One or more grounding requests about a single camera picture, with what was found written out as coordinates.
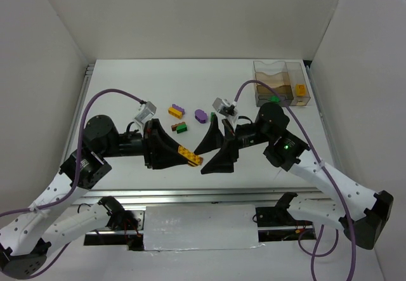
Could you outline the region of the green rounded lego brick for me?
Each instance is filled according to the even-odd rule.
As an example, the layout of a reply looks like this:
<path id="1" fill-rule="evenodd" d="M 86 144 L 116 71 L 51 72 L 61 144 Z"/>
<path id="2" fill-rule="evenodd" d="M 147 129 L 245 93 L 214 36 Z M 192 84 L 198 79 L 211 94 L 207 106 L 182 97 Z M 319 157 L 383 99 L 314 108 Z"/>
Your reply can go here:
<path id="1" fill-rule="evenodd" d="M 278 103 L 278 102 L 280 102 L 280 98 L 278 96 L 272 96 L 272 97 L 270 97 L 269 101 Z"/>

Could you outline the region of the yellow striped lego brick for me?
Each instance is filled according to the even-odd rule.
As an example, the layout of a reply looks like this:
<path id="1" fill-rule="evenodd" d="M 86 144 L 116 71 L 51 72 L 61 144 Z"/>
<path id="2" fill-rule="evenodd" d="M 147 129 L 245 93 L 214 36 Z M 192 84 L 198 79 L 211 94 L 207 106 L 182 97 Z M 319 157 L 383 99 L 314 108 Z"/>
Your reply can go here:
<path id="1" fill-rule="evenodd" d="M 203 158 L 189 151 L 183 146 L 178 147 L 178 153 L 187 160 L 187 164 L 193 167 L 201 166 Z"/>

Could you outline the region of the yellow butterfly lego brick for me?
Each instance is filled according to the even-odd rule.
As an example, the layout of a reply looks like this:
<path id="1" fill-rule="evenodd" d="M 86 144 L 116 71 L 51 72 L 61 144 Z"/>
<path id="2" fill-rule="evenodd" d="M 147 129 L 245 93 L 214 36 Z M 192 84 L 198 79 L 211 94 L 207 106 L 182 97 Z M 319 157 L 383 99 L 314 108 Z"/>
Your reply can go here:
<path id="1" fill-rule="evenodd" d="M 304 84 L 296 84 L 295 92 L 296 92 L 296 96 L 300 96 L 300 97 L 307 96 L 307 89 Z"/>

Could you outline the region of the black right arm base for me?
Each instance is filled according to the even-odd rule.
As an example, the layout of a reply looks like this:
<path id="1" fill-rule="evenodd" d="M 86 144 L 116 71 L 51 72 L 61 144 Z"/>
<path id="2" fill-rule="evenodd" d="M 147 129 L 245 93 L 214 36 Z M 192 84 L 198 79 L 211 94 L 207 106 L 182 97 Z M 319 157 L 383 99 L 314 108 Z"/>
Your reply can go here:
<path id="1" fill-rule="evenodd" d="M 266 229 L 298 230 L 313 227 L 311 221 L 294 219 L 286 209 L 280 207 L 256 207 L 252 221 L 259 228 Z"/>

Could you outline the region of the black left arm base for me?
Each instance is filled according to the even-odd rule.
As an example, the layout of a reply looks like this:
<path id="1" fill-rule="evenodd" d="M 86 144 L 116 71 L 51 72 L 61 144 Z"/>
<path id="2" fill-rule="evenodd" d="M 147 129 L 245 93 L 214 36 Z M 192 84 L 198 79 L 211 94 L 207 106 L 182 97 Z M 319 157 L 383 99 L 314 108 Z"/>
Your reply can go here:
<path id="1" fill-rule="evenodd" d="M 127 251 L 144 251 L 143 211 L 126 211 L 118 222 L 85 234 L 84 246 L 121 246 Z"/>

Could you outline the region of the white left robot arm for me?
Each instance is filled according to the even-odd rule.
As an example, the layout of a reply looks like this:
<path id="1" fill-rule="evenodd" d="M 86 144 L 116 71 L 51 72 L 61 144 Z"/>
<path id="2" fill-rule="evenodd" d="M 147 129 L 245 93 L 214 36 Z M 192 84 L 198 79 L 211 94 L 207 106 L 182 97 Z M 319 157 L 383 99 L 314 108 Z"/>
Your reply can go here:
<path id="1" fill-rule="evenodd" d="M 138 218 L 112 196 L 59 220 L 68 207 L 111 171 L 107 157 L 129 156 L 142 156 L 150 169 L 202 163 L 201 158 L 174 141 L 158 119 L 147 121 L 143 133 L 131 129 L 119 133 L 110 117 L 92 117 L 83 131 L 82 149 L 72 152 L 27 213 L 1 229 L 1 272 L 15 279 L 29 278 L 54 251 L 92 230 L 138 231 Z"/>

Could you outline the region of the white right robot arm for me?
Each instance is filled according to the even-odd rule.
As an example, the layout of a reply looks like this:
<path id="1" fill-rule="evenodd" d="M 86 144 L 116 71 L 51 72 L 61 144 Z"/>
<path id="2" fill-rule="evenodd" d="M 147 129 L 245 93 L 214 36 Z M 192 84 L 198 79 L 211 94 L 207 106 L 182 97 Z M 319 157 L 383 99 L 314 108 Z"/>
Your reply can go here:
<path id="1" fill-rule="evenodd" d="M 366 188 L 324 162 L 309 143 L 288 131 L 290 119 L 276 103 L 265 103 L 255 121 L 243 125 L 235 124 L 234 104 L 217 98 L 213 108 L 224 116 L 224 130 L 220 131 L 218 120 L 213 119 L 196 148 L 197 155 L 217 151 L 205 163 L 201 174 L 233 173 L 241 149 L 266 143 L 263 154 L 273 167 L 311 183 L 335 202 L 324 206 L 288 192 L 277 202 L 277 207 L 292 219 L 328 225 L 344 232 L 357 246 L 374 248 L 390 217 L 393 205 L 390 193 Z"/>

